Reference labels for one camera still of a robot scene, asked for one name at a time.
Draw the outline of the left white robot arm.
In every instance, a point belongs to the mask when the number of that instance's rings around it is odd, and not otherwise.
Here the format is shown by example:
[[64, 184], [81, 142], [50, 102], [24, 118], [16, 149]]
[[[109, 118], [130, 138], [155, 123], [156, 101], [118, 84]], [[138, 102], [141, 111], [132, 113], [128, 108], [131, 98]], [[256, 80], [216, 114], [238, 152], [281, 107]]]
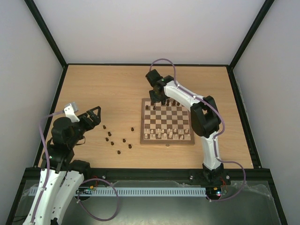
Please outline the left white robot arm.
[[74, 147], [84, 139], [84, 134], [101, 122], [101, 108], [96, 106], [76, 115], [75, 103], [65, 106], [53, 122], [52, 137], [43, 142], [40, 179], [31, 209], [24, 221], [25, 225], [58, 225], [75, 191], [84, 179], [91, 177], [90, 164], [73, 160]]

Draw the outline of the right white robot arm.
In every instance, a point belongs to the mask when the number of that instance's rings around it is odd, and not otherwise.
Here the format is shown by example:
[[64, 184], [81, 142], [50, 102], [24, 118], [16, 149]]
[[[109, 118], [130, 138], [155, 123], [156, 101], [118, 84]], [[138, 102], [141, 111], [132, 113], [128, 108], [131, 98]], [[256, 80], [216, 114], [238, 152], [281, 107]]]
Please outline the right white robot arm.
[[165, 103], [172, 98], [188, 109], [191, 127], [202, 141], [203, 177], [208, 183], [216, 183], [221, 178], [224, 165], [218, 149], [218, 132], [222, 120], [214, 98], [192, 93], [176, 82], [172, 76], [162, 77], [155, 69], [149, 71], [145, 77], [153, 88], [149, 91], [153, 103]]

